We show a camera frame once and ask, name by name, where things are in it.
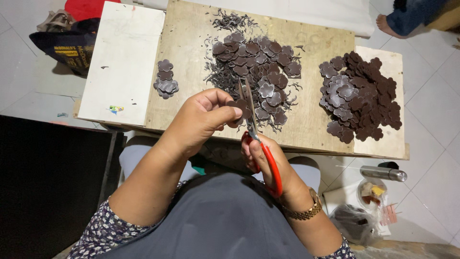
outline scissor handle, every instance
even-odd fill
[[[254,140],[253,138],[249,136],[247,131],[243,134],[243,137],[241,138],[241,141],[245,141],[245,140],[248,145]],[[267,184],[265,186],[273,197],[279,198],[281,194],[283,193],[283,186],[281,183],[281,176],[280,176],[280,171],[278,170],[278,165],[276,164],[276,161],[273,158],[273,155],[271,154],[270,149],[267,146],[264,146],[262,142],[260,143],[260,147],[262,148],[262,151],[264,152],[264,155],[267,158],[268,166],[270,167],[270,171],[273,176],[273,180],[275,181],[276,189],[273,190]],[[260,166],[257,163],[256,163],[256,169],[257,169],[257,172],[259,173]]]

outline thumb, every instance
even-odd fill
[[[213,128],[217,128],[224,123],[239,119],[242,115],[243,111],[240,108],[231,106],[223,106],[216,110],[205,113],[207,123]]]
[[[259,165],[260,170],[264,174],[264,179],[267,182],[266,177],[271,177],[270,173],[270,166],[268,165],[267,158],[265,157],[264,151],[260,146],[260,143],[257,140],[253,140],[249,144],[249,152],[251,153],[252,158],[254,161]]]

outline beige bag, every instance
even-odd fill
[[[59,9],[58,12],[50,11],[48,18],[37,25],[37,31],[42,32],[64,32],[70,30],[72,24],[76,22],[70,13]]]

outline jeans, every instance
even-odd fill
[[[395,9],[386,17],[388,26],[397,34],[407,36],[436,13],[448,0],[408,0],[406,11]]]

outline bare foot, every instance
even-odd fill
[[[393,37],[396,37],[398,39],[402,39],[403,37],[399,34],[397,34],[396,32],[394,32],[389,26],[388,26],[388,23],[386,22],[386,15],[383,15],[383,14],[379,14],[379,16],[377,17],[376,19],[377,21],[377,26],[379,27],[379,29],[383,32],[385,32],[386,34],[389,34]]]

